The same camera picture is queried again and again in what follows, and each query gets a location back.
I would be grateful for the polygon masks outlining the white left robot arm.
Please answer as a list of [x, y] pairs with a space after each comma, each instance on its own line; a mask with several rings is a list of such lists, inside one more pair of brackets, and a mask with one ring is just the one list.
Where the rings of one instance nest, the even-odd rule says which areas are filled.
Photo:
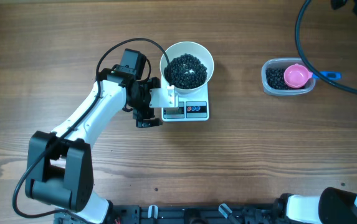
[[120, 110], [132, 112], [138, 128], [161, 125], [150, 106], [160, 80], [142, 79], [149, 64], [141, 52], [125, 49], [119, 64], [98, 72], [91, 94], [66, 121], [50, 133], [34, 133], [19, 182], [28, 198], [55, 205], [55, 213], [78, 222], [119, 222], [112, 202], [93, 191], [91, 149]]

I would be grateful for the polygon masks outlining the pink scoop with blue handle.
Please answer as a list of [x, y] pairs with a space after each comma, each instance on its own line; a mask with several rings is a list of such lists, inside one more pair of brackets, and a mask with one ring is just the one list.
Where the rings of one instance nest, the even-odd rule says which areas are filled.
[[[329, 80], [341, 79], [340, 72], [322, 71], [321, 74]], [[319, 79], [318, 76], [309, 71], [305, 66], [298, 63], [289, 66], [283, 73], [283, 79], [286, 85], [294, 89], [299, 89], [305, 86], [312, 78]]]

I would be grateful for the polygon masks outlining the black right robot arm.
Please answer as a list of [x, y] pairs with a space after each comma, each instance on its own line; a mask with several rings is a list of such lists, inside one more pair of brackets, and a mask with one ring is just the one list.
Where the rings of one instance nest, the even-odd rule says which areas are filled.
[[[300, 41], [303, 15], [311, 1], [306, 0], [295, 23], [295, 44], [298, 58], [278, 58], [262, 67], [264, 91], [273, 96], [308, 93], [317, 79], [357, 95], [357, 89], [337, 83], [335, 78], [317, 70], [307, 59]], [[269, 223], [357, 223], [357, 193], [333, 187], [319, 196], [282, 194], [267, 210], [262, 210]]]

